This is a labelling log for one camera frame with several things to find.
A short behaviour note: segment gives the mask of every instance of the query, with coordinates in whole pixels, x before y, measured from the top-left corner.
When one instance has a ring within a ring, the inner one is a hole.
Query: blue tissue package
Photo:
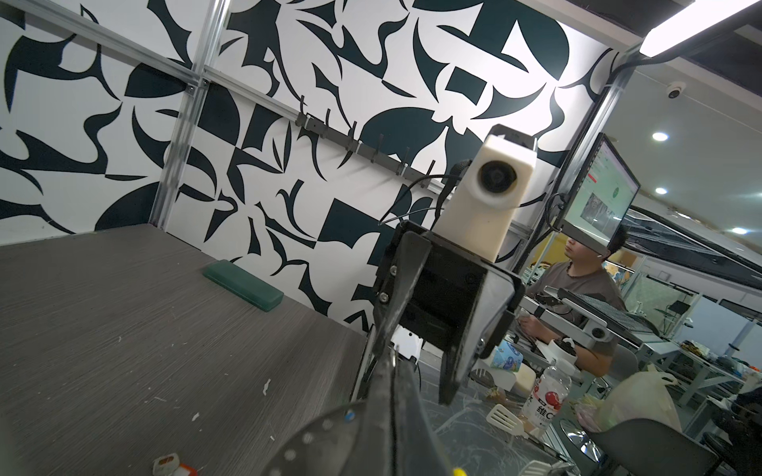
[[[495,356],[492,357],[490,367],[518,372],[522,361],[523,355],[521,355],[521,352],[516,350],[516,347],[513,347],[510,342],[503,340],[495,348]]]

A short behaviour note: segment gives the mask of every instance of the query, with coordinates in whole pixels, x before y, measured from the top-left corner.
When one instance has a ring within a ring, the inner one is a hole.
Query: gray t-shirt
[[[543,273],[536,283],[527,289],[527,296],[534,298],[538,293],[543,292],[545,286],[550,286],[552,288],[563,288],[579,294],[586,294],[593,296],[596,299],[600,299],[600,297],[603,296],[603,300],[609,303],[612,307],[621,311],[626,311],[619,288],[616,287],[615,282],[603,267],[595,273],[586,274],[584,276],[569,276],[568,268],[571,265],[571,261],[552,265],[545,271],[545,273]],[[582,323],[583,317],[579,313],[569,309],[566,305],[562,305],[562,307],[563,309],[554,308],[552,310],[565,319],[574,322],[576,325]],[[609,343],[596,344],[595,348],[591,350],[604,355],[612,355],[618,343],[619,339],[614,338],[614,340]]]

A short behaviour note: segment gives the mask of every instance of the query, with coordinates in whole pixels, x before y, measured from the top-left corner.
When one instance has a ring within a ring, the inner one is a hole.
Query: keyboard
[[[586,296],[584,294],[567,291],[566,289],[559,289],[559,298],[566,298],[578,305],[582,304],[585,308],[592,308],[599,314],[602,314],[603,317],[616,322],[630,332],[643,332],[647,334],[654,333],[654,331],[646,324],[637,321],[631,315],[627,314],[624,311],[620,311],[617,308],[614,308],[607,302],[599,301],[598,299],[591,298],[590,296]]]

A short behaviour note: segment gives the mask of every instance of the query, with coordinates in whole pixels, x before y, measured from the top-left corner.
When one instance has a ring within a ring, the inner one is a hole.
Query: image on screen
[[[605,142],[569,204],[566,221],[606,246],[619,227],[639,185]]]

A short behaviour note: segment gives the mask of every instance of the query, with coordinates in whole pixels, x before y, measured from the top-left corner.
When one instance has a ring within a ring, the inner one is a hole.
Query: bottle label
[[[532,389],[529,400],[521,409],[521,414],[533,426],[544,430],[555,414],[561,410],[566,398],[565,393],[565,389],[556,380],[540,377]]]

